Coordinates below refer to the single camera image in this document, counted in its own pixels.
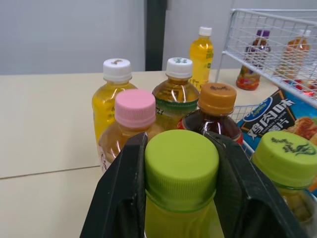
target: plastic bottle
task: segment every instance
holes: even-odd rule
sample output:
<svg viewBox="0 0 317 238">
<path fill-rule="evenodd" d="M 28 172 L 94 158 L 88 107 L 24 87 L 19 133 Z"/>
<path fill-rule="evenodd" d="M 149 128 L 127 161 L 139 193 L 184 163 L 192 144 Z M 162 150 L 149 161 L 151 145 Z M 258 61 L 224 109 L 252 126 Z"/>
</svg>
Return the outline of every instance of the plastic bottle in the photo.
<svg viewBox="0 0 317 238">
<path fill-rule="evenodd" d="M 199 92 L 189 82 L 192 71 L 190 59 L 170 58 L 166 67 L 168 80 L 153 90 L 157 123 L 164 130 L 176 129 L 179 120 L 197 107 Z"/>
<path fill-rule="evenodd" d="M 136 88 L 129 82 L 131 78 L 130 61 L 107 59 L 104 62 L 106 84 L 96 91 L 92 99 L 97 144 L 102 132 L 114 123 L 114 99 L 116 95 L 126 89 Z"/>
<path fill-rule="evenodd" d="M 101 135 L 98 146 L 103 172 L 124 147 L 127 139 L 141 132 L 148 133 L 148 140 L 163 132 L 155 124 L 155 98 L 147 91 L 129 89 L 115 98 L 115 122 Z"/>
<path fill-rule="evenodd" d="M 260 69 L 263 67 L 267 53 L 271 51 L 271 47 L 267 43 L 269 33 L 270 31 L 267 30 L 258 30 L 257 36 L 259 37 L 251 43 L 251 46 L 246 48 L 245 61 Z M 260 83 L 260 75 L 243 65 L 236 83 L 241 89 L 256 90 Z"/>
<path fill-rule="evenodd" d="M 165 131 L 148 143 L 147 237 L 223 237 L 213 202 L 218 165 L 214 144 L 192 131 Z"/>
<path fill-rule="evenodd" d="M 317 237 L 317 203 L 305 189 L 317 174 L 317 147 L 285 131 L 266 133 L 253 163 L 276 185 L 310 238 Z"/>
<path fill-rule="evenodd" d="M 297 76 L 311 48 L 311 45 L 307 43 L 310 33 L 310 30 L 300 29 L 298 36 L 287 43 L 282 60 L 274 72 L 275 75 L 287 79 L 294 79 Z"/>
<path fill-rule="evenodd" d="M 236 90 L 229 85 L 204 84 L 198 100 L 199 109 L 184 116 L 177 128 L 191 130 L 202 135 L 206 131 L 212 131 L 242 144 L 241 129 L 229 117 L 233 112 L 236 97 Z"/>
<path fill-rule="evenodd" d="M 199 38 L 190 46 L 190 59 L 193 61 L 193 77 L 190 82 L 200 91 L 202 85 L 208 82 L 211 62 L 213 58 L 213 45 L 210 40 L 212 28 L 199 28 Z"/>
</svg>

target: table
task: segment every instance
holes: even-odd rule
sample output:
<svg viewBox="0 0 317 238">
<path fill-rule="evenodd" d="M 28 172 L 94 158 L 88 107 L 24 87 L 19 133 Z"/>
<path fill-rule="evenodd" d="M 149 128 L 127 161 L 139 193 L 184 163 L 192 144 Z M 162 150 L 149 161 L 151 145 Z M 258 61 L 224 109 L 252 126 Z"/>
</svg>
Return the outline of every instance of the table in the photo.
<svg viewBox="0 0 317 238">
<path fill-rule="evenodd" d="M 219 82 L 236 88 L 238 73 L 224 69 Z M 134 72 L 131 82 L 152 91 L 164 80 Z M 0 76 L 0 237 L 79 237 L 102 175 L 91 97 L 104 83 L 102 73 Z M 237 89 L 236 105 L 276 90 L 263 79 L 256 91 Z"/>
</svg>

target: snack bag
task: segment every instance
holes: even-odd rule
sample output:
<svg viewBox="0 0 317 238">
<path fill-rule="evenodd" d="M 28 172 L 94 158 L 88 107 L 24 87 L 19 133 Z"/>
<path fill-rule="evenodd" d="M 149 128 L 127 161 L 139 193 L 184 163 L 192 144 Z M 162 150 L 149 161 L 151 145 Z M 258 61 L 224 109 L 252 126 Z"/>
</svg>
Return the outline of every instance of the snack bag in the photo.
<svg viewBox="0 0 317 238">
<path fill-rule="evenodd" d="M 238 125 L 241 127 L 244 140 L 254 150 L 262 136 L 273 130 L 300 135 L 317 146 L 317 109 L 282 89 L 259 104 L 239 121 Z M 317 195 L 317 177 L 310 191 Z"/>
</svg>

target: bottle cap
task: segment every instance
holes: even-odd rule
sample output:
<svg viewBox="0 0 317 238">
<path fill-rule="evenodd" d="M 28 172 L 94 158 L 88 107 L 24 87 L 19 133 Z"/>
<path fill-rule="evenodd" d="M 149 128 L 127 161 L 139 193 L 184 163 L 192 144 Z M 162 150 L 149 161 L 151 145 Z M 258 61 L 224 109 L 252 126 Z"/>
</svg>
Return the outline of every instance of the bottle cap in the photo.
<svg viewBox="0 0 317 238">
<path fill-rule="evenodd" d="M 199 28 L 199 35 L 201 35 L 201 36 L 211 36 L 211 33 L 212 33 L 211 27 L 201 26 Z"/>
<path fill-rule="evenodd" d="M 155 97 L 141 89 L 118 93 L 114 102 L 114 118 L 122 126 L 142 128 L 155 122 Z"/>
<path fill-rule="evenodd" d="M 317 174 L 317 147 L 286 131 L 266 133 L 252 160 L 272 181 L 286 187 L 308 187 Z"/>
<path fill-rule="evenodd" d="M 167 61 L 166 75 L 174 78 L 190 78 L 193 75 L 193 62 L 186 58 L 170 58 Z"/>
<path fill-rule="evenodd" d="M 268 38 L 269 37 L 269 31 L 268 30 L 258 30 L 257 36 Z"/>
<path fill-rule="evenodd" d="M 202 209 L 215 194 L 218 165 L 218 151 L 206 137 L 189 130 L 160 133 L 145 149 L 147 196 L 169 211 Z"/>
<path fill-rule="evenodd" d="M 233 111 L 237 91 L 223 83 L 205 83 L 202 85 L 198 107 L 211 114 L 230 114 Z"/>
<path fill-rule="evenodd" d="M 127 59 L 107 59 L 104 62 L 104 80 L 122 83 L 131 78 L 131 63 Z"/>
<path fill-rule="evenodd" d="M 299 29 L 298 34 L 300 36 L 309 37 L 309 35 L 311 34 L 311 30 Z"/>
</svg>

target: white wire rack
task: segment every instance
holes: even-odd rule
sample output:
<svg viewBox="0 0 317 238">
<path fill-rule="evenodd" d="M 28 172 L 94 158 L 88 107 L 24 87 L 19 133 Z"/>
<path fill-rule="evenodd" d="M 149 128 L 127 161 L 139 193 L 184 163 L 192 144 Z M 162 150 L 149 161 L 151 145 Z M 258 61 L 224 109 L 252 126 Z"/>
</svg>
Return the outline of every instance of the white wire rack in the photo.
<svg viewBox="0 0 317 238">
<path fill-rule="evenodd" d="M 241 119 L 243 119 L 247 114 L 252 112 L 257 107 L 258 105 L 235 106 L 233 113 L 230 116 L 236 123 L 238 123 Z M 245 141 L 243 141 L 242 148 L 248 158 L 250 158 L 250 156 L 254 153 L 254 150 Z"/>
<path fill-rule="evenodd" d="M 223 55 L 317 108 L 317 10 L 235 9 L 230 19 Z M 252 45 L 258 30 L 270 31 L 270 52 Z"/>
</svg>

